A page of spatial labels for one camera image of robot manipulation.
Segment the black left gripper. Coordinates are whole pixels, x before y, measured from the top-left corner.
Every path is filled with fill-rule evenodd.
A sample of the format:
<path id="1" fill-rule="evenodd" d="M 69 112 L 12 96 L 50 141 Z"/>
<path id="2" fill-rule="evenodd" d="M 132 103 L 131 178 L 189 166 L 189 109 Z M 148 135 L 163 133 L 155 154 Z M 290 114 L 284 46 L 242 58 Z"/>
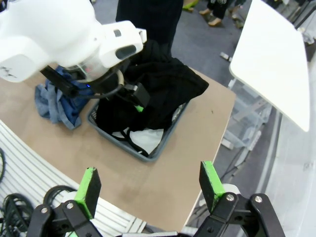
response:
<path id="1" fill-rule="evenodd" d="M 60 65 L 55 69 L 46 66 L 40 73 L 66 96 L 103 99 L 119 95 L 125 97 L 141 113 L 147 107 L 150 95 L 142 83 L 131 84 L 125 79 L 124 72 L 129 65 L 130 60 L 127 59 L 107 72 L 99 72 L 98 68 L 83 65 L 71 69 L 71 73 Z"/>

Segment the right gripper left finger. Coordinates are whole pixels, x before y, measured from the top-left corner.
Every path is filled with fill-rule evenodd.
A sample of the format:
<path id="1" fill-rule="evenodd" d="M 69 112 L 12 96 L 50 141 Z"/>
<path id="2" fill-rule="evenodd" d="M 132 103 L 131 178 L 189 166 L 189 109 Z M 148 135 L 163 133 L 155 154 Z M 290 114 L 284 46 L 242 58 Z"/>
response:
<path id="1" fill-rule="evenodd" d="M 87 168 L 74 199 L 62 202 L 56 208 L 43 203 L 34 209 L 26 236 L 100 237 L 101 233 L 91 222 L 100 191 L 97 168 Z"/>

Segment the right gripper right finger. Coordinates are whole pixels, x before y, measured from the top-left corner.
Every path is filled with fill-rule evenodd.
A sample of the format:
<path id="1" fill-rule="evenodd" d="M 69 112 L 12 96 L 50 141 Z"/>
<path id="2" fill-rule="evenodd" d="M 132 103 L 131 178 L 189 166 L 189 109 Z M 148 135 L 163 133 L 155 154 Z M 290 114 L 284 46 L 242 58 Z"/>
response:
<path id="1" fill-rule="evenodd" d="M 210 215 L 198 228 L 196 237 L 221 237 L 229 225 L 240 226 L 247 237 L 285 236 L 266 194 L 245 198 L 225 191 L 211 161 L 200 163 L 199 183 Z"/>

